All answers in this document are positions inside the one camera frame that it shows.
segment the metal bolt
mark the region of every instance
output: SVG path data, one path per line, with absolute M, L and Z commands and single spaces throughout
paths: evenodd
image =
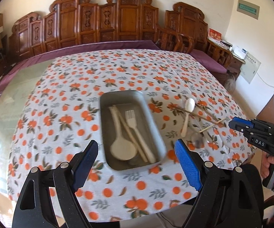
M 61 163 L 60 167 L 61 167 L 61 168 L 66 168 L 66 167 L 68 167 L 68 162 L 63 162 L 63 163 Z
M 32 173 L 35 173 L 35 172 L 37 172 L 37 170 L 38 170 L 38 167 L 33 167 L 30 171 L 32 172 Z
M 204 163 L 204 165 L 208 168 L 211 168 L 213 166 L 213 163 L 210 162 L 210 161 L 207 161 L 207 162 Z
M 238 167 L 235 167 L 235 170 L 238 172 L 238 173 L 241 173 L 242 172 L 242 169 L 238 166 Z

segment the floor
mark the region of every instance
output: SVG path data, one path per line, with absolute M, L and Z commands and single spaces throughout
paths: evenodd
M 238 103 L 238 105 L 242 108 L 246 116 L 251 119 L 254 118 L 252 112 L 250 112 L 249 108 L 245 105 L 243 98 L 239 96 L 239 94 L 236 92 L 234 92 L 232 96 Z M 256 150 L 255 156 L 252 159 L 252 164 L 260 169 L 261 150 Z M 272 191 L 264 188 L 265 199 L 272 196 L 273 194 L 274 193 Z M 0 220 L 6 227 L 11 227 L 15 206 L 16 203 L 14 201 L 9 200 L 6 195 L 0 194 Z M 174 226 L 181 227 L 191 208 L 192 207 L 188 205 L 179 205 L 177 207 L 164 211 L 163 214 L 170 220 L 171 223 L 173 223 Z M 58 218 L 58 222 L 59 225 L 61 225 L 64 221 L 62 218 Z M 147 228 L 163 226 L 173 227 L 171 224 L 169 224 L 167 221 L 157 215 L 149 215 L 142 218 L 125 220 L 121 221 L 120 224 L 122 228 L 133 228 L 139 226 L 146 226 Z

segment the floral tablecloth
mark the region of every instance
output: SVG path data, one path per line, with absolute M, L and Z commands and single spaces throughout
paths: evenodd
M 114 175 L 103 161 L 98 118 L 99 96 L 105 92 L 136 89 L 144 97 L 168 149 L 158 166 L 124 176 Z M 90 221 L 136 218 L 174 207 L 197 195 L 174 153 L 185 114 L 185 100 L 192 97 L 217 118 L 245 118 L 228 92 L 193 57 L 155 50 L 106 50 L 56 58 L 47 68 L 24 107 L 13 136 L 10 154 L 9 197 L 18 199 L 31 167 L 57 167 L 81 152 L 91 139 L 99 144 L 97 160 L 83 188 L 76 192 Z M 196 108 L 194 112 L 208 119 Z M 210 123 L 190 119 L 199 127 Z M 213 143 L 196 149 L 188 134 L 190 150 L 218 167 L 241 164 L 254 150 L 239 132 L 214 126 Z M 55 190 L 50 195 L 56 215 L 62 216 Z

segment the rectangular container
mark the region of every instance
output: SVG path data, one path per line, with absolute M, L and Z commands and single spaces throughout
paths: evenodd
M 129 161 L 121 161 L 112 156 L 110 147 L 116 139 L 116 132 L 109 107 L 113 105 L 117 106 L 124 119 L 126 111 L 135 111 L 137 128 L 143 136 L 144 141 L 153 152 L 157 160 L 156 163 L 145 163 L 141 159 L 139 153 L 138 157 L 134 158 L 134 165 L 130 164 L 133 159 Z M 145 101 L 142 92 L 136 90 L 126 90 L 104 93 L 100 97 L 100 122 L 104 156 L 108 166 L 116 174 L 130 174 L 150 169 L 159 164 L 160 161 L 166 156 L 167 150 L 165 144 L 161 138 L 159 130 L 154 122 L 151 111 L 148 108 L 148 104 Z M 123 137 L 131 141 L 122 124 L 121 128 Z M 131 132 L 136 141 L 139 142 L 133 129 L 131 129 Z

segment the wooden stick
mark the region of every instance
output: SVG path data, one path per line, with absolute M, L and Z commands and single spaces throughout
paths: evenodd
M 141 158 L 143 159 L 144 162 L 148 162 L 148 159 L 146 157 L 146 155 L 144 154 L 144 152 L 142 151 L 141 147 L 139 146 L 139 144 L 137 143 L 136 139 L 134 138 L 129 126 L 126 124 L 124 118 L 122 117 L 120 111 L 118 110 L 116 105 L 113 105 L 113 107 L 115 108 L 115 110 L 118 113 L 118 116 L 120 118 L 120 121 L 125 129 L 125 131 L 127 132 L 128 136 L 130 137 L 132 143 L 134 144 L 134 146 L 136 147 L 137 151 L 139 152 Z
M 220 123 L 220 122 L 222 122 L 224 119 L 226 119 L 226 117 L 223 118 L 223 119 L 221 119 L 221 120 L 219 120 L 219 121 L 217 122 L 217 124 Z M 206 131 L 207 129 L 212 128 L 213 126 L 214 126 L 214 124 L 212 124 L 212 125 L 210 125 L 210 126 L 204 128 L 204 129 L 200 130 L 198 133 L 202 133 L 203 131 Z
M 217 122 L 219 121 L 215 116 L 213 116 L 213 114 L 211 112 L 209 112 L 209 111 L 205 110 L 204 108 L 202 108 L 201 105 L 199 105 L 199 104 L 196 103 L 195 106 L 198 107 L 199 109 L 201 109 L 203 112 L 207 113 L 215 121 L 217 121 Z
M 214 121 L 211 121 L 211 120 L 209 120 L 209 119 L 206 119 L 206 118 L 204 118 L 204 117 L 202 117 L 202 116 L 199 116 L 199 115 L 197 115 L 197 114 L 195 114 L 195 113 L 193 113 L 193 112 L 188 112 L 188 111 L 186 111 L 186 110 L 184 110 L 184 109 L 181 109 L 181 108 L 179 108 L 179 107 L 174 107 L 174 108 L 176 108 L 176 109 L 178 109 L 178 110 L 181 110 L 181 111 L 183 111 L 183 112 L 189 113 L 189 114 L 191 114 L 192 116 L 199 117 L 199 118 L 201 118 L 201 119 L 203 119 L 203 120 L 205 120 L 205 121 L 207 121 L 207 122 L 211 122 L 211 123 L 213 123 L 213 124 L 215 124 L 215 125 L 218 125 L 217 122 L 214 122 Z

